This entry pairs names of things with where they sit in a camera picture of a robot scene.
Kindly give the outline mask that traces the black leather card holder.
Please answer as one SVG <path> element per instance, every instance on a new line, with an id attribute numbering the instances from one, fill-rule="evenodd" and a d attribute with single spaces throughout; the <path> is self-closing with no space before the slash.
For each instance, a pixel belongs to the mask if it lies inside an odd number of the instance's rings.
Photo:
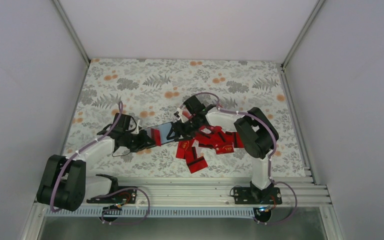
<path id="1" fill-rule="evenodd" d="M 151 129 L 158 129 L 160 131 L 161 146 L 175 141 L 175 132 L 173 130 L 173 123 L 166 122 L 156 126 L 145 128 L 145 132 L 151 139 L 152 146 L 156 146 L 151 138 Z"/>

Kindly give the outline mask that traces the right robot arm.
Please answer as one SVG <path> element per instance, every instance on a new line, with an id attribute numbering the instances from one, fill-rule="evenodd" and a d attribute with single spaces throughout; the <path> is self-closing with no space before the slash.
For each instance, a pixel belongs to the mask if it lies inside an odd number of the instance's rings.
<path id="1" fill-rule="evenodd" d="M 252 157 L 251 198 L 258 204 L 270 197 L 269 187 L 275 184 L 271 158 L 277 150 L 279 134 L 258 107 L 248 111 L 223 108 L 219 102 L 204 105 L 196 95 L 189 97 L 175 113 L 163 140 L 178 142 L 182 157 L 191 172 L 203 166 L 201 157 L 192 156 L 192 148 L 213 149 L 217 154 L 244 149 Z"/>

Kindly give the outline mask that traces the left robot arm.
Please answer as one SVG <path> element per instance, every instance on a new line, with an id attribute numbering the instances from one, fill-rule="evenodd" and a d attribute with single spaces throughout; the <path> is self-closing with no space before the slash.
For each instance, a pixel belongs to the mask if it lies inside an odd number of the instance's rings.
<path id="1" fill-rule="evenodd" d="M 146 130 L 130 115 L 117 113 L 113 123 L 105 126 L 90 143 L 72 156 L 54 154 L 46 162 L 36 193 L 37 202 L 49 205 L 53 212 L 75 211 L 84 200 L 104 199 L 111 203 L 119 197 L 118 179 L 104 173 L 91 175 L 88 166 L 115 153 L 120 147 L 129 153 L 154 147 L 160 143 L 156 130 Z"/>

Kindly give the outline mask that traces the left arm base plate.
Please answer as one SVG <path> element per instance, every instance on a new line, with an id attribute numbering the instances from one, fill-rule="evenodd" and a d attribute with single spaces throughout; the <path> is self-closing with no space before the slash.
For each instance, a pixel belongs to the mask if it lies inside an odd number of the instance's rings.
<path id="1" fill-rule="evenodd" d="M 109 193 L 109 196 L 96 196 L 85 201 L 88 204 L 134 204 L 137 197 L 137 189 L 135 187 L 119 188 L 117 191 Z"/>

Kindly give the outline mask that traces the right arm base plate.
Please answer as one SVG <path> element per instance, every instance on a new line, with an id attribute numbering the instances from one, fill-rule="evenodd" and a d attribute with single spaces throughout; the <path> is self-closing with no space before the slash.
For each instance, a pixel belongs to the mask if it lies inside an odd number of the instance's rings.
<path id="1" fill-rule="evenodd" d="M 282 195 L 278 187 L 269 187 L 264 190 L 251 187 L 235 186 L 229 193 L 236 205 L 281 205 Z"/>

